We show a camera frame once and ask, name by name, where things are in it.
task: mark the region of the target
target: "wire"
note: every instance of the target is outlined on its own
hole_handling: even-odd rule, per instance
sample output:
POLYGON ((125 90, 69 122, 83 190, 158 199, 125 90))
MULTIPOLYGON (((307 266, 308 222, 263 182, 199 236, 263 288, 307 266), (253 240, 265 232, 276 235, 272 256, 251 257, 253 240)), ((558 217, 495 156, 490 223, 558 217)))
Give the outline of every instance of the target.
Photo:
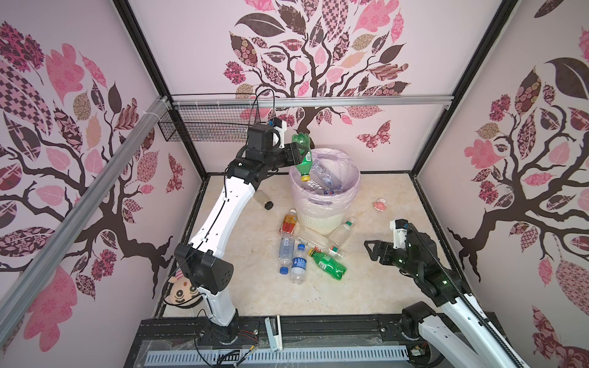
POLYGON ((468 299, 464 296, 464 294, 458 288, 458 286, 456 285, 456 283, 454 282, 454 280, 452 279, 452 277, 450 277, 450 275, 446 271, 446 268, 440 262, 439 258, 437 258, 433 254, 433 252, 429 249, 429 247, 425 244, 425 241, 422 239, 421 235, 419 235, 419 232, 417 231, 417 228, 415 228, 415 226, 413 224, 411 224, 411 223, 409 224, 409 226, 415 232, 415 235, 417 236, 417 239, 421 243, 422 247, 425 248, 428 251, 429 255, 433 258, 433 260, 435 260, 435 262, 438 265, 438 267, 440 268, 440 270, 442 270, 444 276, 446 276, 446 278, 450 282, 450 285, 452 286, 452 288, 454 288, 454 290, 456 292, 458 292, 458 295, 460 296, 460 299, 462 299, 462 301, 470 309, 470 311, 472 312, 472 314, 474 314, 475 317, 477 317, 477 319, 480 321, 480 323, 483 326, 485 326, 485 328, 489 331, 489 333, 491 334, 491 336, 493 336, 493 338, 497 341, 497 343, 501 346, 501 348, 503 348, 503 350, 506 352, 506 354, 509 355, 509 358, 514 362, 514 364, 517 367, 519 367, 519 368, 524 368, 524 365, 520 362, 519 359, 517 359, 517 356, 515 356, 514 352, 509 348, 509 346, 507 345, 507 343, 505 342, 505 340, 503 340, 502 338, 500 338, 499 334, 497 334, 497 332, 493 328, 493 325, 490 324, 491 322, 488 319, 484 319, 482 317, 482 315, 480 315, 478 313, 478 311, 475 309, 475 307, 472 306, 471 302, 468 301, 468 299))

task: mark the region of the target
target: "clear plastic bottle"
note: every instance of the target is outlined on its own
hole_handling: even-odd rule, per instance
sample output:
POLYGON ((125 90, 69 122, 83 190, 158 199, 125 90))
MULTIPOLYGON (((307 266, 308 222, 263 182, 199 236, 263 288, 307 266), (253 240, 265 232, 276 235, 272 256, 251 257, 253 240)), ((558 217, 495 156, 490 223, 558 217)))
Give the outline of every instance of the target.
POLYGON ((290 279, 293 284, 302 284, 305 281, 305 271, 307 268, 307 253, 305 245, 299 244, 294 252, 293 265, 290 269, 290 279))
POLYGON ((313 248, 317 252, 326 253, 338 261, 341 261, 344 256, 344 251, 338 249, 335 243, 306 226, 301 227, 298 237, 299 241, 303 244, 306 243, 309 248, 313 248))
POLYGON ((278 249, 278 261, 280 263, 280 273, 287 275, 293 261, 293 250, 295 249, 295 238, 291 234, 286 234, 280 240, 278 249))
POLYGON ((352 232, 352 227, 356 224, 356 219, 354 217, 350 217, 346 220, 345 223, 338 226, 329 236, 329 240, 335 243, 336 247, 341 247, 343 243, 348 240, 350 237, 350 233, 352 232))
POLYGON ((334 189, 341 189, 342 188, 342 181, 334 175, 328 168, 321 165, 318 160, 313 162, 313 167, 311 167, 311 173, 316 175, 321 181, 327 185, 327 187, 331 190, 334 189))

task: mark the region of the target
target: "floor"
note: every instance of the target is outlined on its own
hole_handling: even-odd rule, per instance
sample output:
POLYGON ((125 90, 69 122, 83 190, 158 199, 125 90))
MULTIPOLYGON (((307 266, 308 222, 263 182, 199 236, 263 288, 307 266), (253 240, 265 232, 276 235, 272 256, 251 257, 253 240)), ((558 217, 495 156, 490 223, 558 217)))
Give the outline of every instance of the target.
MULTIPOLYGON (((309 261, 301 285, 292 284, 290 275, 279 273, 277 260, 278 229, 284 215, 294 208, 289 180, 288 175, 264 180, 260 190, 272 199, 274 207, 265 210, 250 200, 227 242, 223 259, 235 268, 228 289, 241 316, 401 313, 404 307, 420 300, 439 311, 396 267, 372 262, 363 245, 365 240, 392 241, 389 222, 405 218, 438 243, 438 257, 449 267, 407 174, 362 174, 360 192, 348 211, 358 223, 342 246, 346 251, 342 263, 348 271, 337 281, 309 261), (381 197, 387 200, 388 207, 378 212, 372 203, 381 197)), ((193 235, 213 208, 222 186, 222 176, 211 177, 193 235)), ((190 317, 200 308, 167 306, 164 317, 190 317)))

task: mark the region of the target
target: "plastic bottle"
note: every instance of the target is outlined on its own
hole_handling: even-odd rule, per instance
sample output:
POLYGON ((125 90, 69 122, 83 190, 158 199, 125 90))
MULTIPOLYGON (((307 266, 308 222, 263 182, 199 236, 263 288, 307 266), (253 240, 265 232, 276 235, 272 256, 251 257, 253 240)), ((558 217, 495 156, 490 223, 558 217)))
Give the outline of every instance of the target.
POLYGON ((326 253, 329 256, 340 261, 344 256, 344 251, 340 250, 333 242, 323 235, 309 229, 308 227, 301 227, 299 234, 299 241, 307 244, 309 248, 315 249, 317 252, 326 253))
POLYGON ((348 240, 350 233, 352 232, 352 226, 356 224, 356 219, 350 217, 345 223, 338 226, 329 236, 329 240, 334 242, 337 247, 341 247, 343 243, 348 240))
POLYGON ((313 261, 315 261, 317 266, 321 267, 323 271, 329 273, 336 280, 341 280, 343 274, 348 270, 346 266, 339 263, 331 256, 325 253, 319 253, 315 251, 315 249, 311 250, 309 255, 313 261))
POLYGON ((303 157, 303 162, 296 166, 297 170, 300 172, 300 179, 301 181, 309 181, 311 177, 309 176, 309 172, 311 171, 311 167, 313 166, 313 159, 311 157, 311 149, 309 146, 311 145, 311 138, 306 133, 294 134, 293 135, 293 142, 300 143, 301 145, 305 146, 309 149, 309 152, 303 157))
POLYGON ((278 261, 280 263, 280 273, 286 275, 289 273, 289 267, 293 261, 293 250, 295 249, 295 238, 291 234, 286 234, 280 240, 278 249, 278 261))
POLYGON ((299 244, 294 252, 293 265, 291 267, 290 279, 293 284, 302 284, 305 280, 305 271, 307 268, 307 253, 305 245, 299 244))
POLYGON ((282 226, 280 226, 280 235, 284 236, 285 234, 292 234, 293 230, 295 229, 296 225, 296 210, 293 208, 291 209, 284 220, 282 221, 282 226))
POLYGON ((342 181, 319 161, 316 160, 313 162, 310 172, 317 175, 317 177, 321 179, 329 189, 334 190, 342 188, 342 181))

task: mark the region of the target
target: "pink wall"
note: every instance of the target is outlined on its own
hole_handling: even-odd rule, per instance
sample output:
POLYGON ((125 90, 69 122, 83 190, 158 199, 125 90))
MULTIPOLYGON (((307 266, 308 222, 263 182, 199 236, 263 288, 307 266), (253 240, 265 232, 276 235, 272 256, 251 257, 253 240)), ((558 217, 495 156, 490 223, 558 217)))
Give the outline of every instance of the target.
MULTIPOLYGON (((172 93, 270 87, 278 97, 330 97, 363 95, 391 83, 372 94, 451 94, 499 3, 149 0, 135 1, 133 8, 172 93), (274 26, 264 26, 268 22, 274 26), (321 40, 318 33, 327 36, 325 47, 312 43, 321 40), (312 41, 303 46, 307 35, 312 41), (381 37, 384 44, 373 56, 381 37)), ((278 115, 298 132, 310 132, 317 147, 344 149, 362 170, 410 170, 440 110, 305 108, 297 119, 298 109, 291 108, 278 115)), ((223 171, 240 146, 196 143, 208 171, 223 171)))
MULTIPOLYGON (((0 20, 4 295, 157 93, 110 1, 14 2, 0 20)), ((156 127, 4 345, 2 366, 121 366, 199 185, 182 145, 156 127)))
POLYGON ((589 364, 589 3, 522 2, 420 181, 532 367, 589 364))

